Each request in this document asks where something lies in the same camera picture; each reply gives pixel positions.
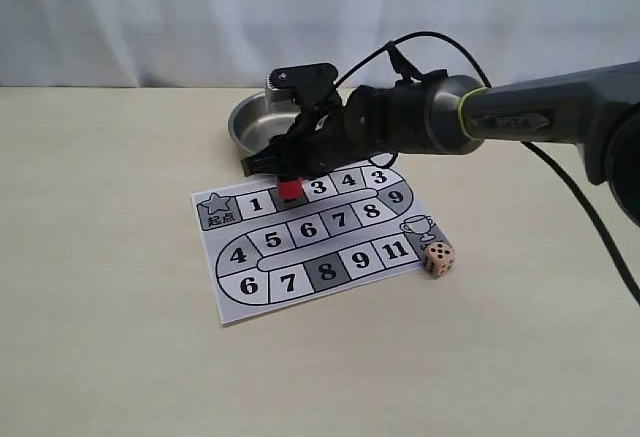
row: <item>dice pip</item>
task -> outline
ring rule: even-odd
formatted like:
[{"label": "dice pip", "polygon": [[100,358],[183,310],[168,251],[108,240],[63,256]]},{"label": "dice pip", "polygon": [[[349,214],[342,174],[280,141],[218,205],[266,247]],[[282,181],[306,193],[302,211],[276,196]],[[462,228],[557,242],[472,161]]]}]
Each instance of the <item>dice pip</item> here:
[{"label": "dice pip", "polygon": [[424,249],[425,266],[434,277],[442,277],[456,260],[453,247],[445,242],[434,242]]}]

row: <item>white backdrop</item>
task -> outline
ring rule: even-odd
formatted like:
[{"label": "white backdrop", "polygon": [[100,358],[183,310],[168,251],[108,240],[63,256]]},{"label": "white backdrop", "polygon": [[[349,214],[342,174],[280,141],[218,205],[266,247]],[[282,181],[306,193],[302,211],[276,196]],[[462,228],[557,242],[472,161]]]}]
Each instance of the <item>white backdrop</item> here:
[{"label": "white backdrop", "polygon": [[[438,30],[504,83],[640,56],[640,0],[0,0],[0,83],[261,86],[275,67],[342,71],[403,33]],[[423,70],[468,72],[436,41]],[[354,82],[392,82],[384,60]]]}]

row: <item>wooden table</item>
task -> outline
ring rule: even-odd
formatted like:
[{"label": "wooden table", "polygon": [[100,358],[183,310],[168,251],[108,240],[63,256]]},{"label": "wooden table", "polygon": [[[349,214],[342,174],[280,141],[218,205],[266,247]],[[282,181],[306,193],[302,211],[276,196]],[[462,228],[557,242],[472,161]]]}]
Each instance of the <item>wooden table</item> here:
[{"label": "wooden table", "polygon": [[[457,268],[222,328],[190,193],[251,90],[0,90],[0,435],[640,432],[640,311],[535,156],[403,156]],[[553,147],[640,269],[636,228]]]}]

